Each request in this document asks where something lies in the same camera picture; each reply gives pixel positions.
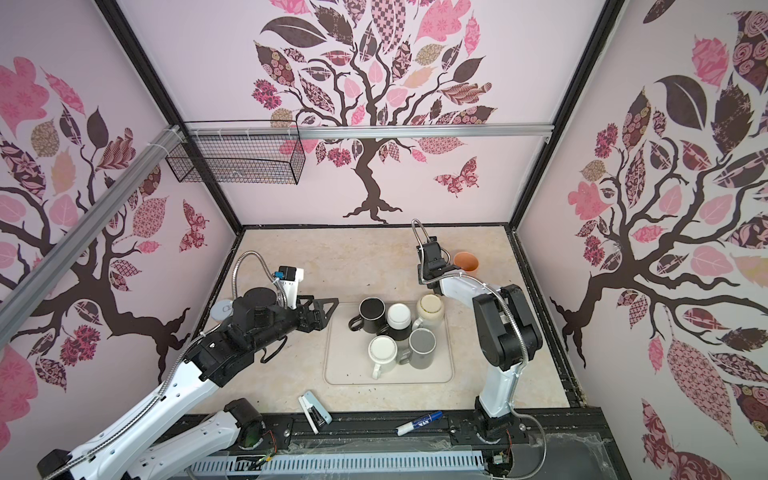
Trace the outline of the peach orange mug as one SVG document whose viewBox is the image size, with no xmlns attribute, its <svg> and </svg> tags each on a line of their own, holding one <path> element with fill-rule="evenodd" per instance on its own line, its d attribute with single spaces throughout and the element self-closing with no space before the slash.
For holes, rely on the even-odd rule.
<svg viewBox="0 0 768 480">
<path fill-rule="evenodd" d="M 479 259 L 472 253 L 462 251 L 456 253 L 452 258 L 453 264 L 467 273 L 476 273 L 480 262 Z"/>
</svg>

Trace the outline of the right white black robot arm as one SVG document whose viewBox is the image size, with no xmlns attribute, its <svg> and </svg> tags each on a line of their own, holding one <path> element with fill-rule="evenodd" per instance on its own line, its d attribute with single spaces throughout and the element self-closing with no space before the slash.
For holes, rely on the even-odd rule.
<svg viewBox="0 0 768 480">
<path fill-rule="evenodd" d="M 538 322 L 519 286 L 492 286 L 473 277 L 451 262 L 420 220 L 412 220 L 411 229 L 417 242 L 418 282 L 474 314 L 478 343 L 489 364 L 475 400 L 474 429 L 481 440 L 495 441 L 523 426 L 514 396 L 524 369 L 543 346 Z"/>
</svg>

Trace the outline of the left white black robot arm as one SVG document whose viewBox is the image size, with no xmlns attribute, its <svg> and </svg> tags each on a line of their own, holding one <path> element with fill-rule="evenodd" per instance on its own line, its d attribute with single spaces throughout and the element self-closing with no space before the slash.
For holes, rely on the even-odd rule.
<svg viewBox="0 0 768 480">
<path fill-rule="evenodd" d="M 339 305 L 336 298 L 301 295 L 301 268 L 282 266 L 266 273 L 267 287 L 211 311 L 217 324 L 183 350 L 167 378 L 112 425 L 73 451 L 55 449 L 38 462 L 44 479 L 168 479 L 249 435 L 259 436 L 260 414 L 245 399 L 229 403 L 196 427 L 167 441 L 161 436 L 193 407 L 241 371 L 274 357 L 290 333 L 324 330 Z"/>
</svg>

